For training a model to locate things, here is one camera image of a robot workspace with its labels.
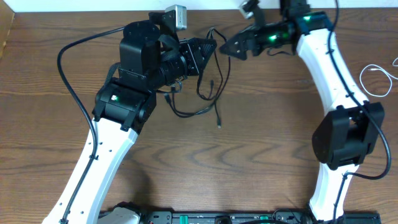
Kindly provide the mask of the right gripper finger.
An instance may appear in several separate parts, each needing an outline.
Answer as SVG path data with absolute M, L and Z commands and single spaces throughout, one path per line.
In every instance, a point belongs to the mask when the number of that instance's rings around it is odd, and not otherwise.
M 220 49 L 221 50 L 250 50 L 251 44 L 249 41 L 251 40 L 252 32 L 244 31 L 238 32 L 233 37 L 227 40 L 225 44 L 223 44 Z
M 247 57 L 247 53 L 245 50 L 241 50 L 241 49 L 234 49 L 232 47 L 228 47 L 226 45 L 223 45 L 220 47 L 220 52 L 222 54 L 240 59 L 240 60 L 246 60 Z

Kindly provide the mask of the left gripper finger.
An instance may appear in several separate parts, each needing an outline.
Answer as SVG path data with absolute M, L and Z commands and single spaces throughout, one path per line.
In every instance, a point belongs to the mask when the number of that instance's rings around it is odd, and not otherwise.
M 215 39 L 202 39 L 202 38 L 193 39 L 193 48 L 195 50 L 215 50 L 216 47 L 217 43 Z
M 211 56 L 213 55 L 214 51 L 216 50 L 217 44 L 216 43 L 207 43 L 207 44 L 200 44 L 200 52 L 201 52 L 201 62 L 200 62 L 200 73 L 203 73 Z

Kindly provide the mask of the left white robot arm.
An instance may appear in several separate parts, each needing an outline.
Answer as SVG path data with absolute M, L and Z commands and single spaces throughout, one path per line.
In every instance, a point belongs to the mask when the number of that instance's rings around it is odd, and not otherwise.
M 202 76 L 216 40 L 180 40 L 171 19 L 149 19 L 121 28 L 120 60 L 113 64 L 85 113 L 89 133 L 81 156 L 45 223 L 140 223 L 142 213 L 119 205 L 102 213 L 108 190 L 135 144 L 165 86 L 176 93 L 182 80 Z

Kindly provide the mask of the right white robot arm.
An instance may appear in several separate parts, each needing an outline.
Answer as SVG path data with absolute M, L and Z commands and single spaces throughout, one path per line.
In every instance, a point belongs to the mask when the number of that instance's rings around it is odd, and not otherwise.
M 347 215 L 343 204 L 351 179 L 377 140 L 385 140 L 381 129 L 384 108 L 371 103 L 359 89 L 341 56 L 336 42 L 336 21 L 323 11 L 313 11 L 306 1 L 281 1 L 281 21 L 267 23 L 257 1 L 244 1 L 239 10 L 254 23 L 220 47 L 220 52 L 246 60 L 248 52 L 258 56 L 281 53 L 290 45 L 292 54 L 305 63 L 323 105 L 324 117 L 312 135 L 319 161 L 317 184 L 302 223 L 378 222 L 378 215 Z

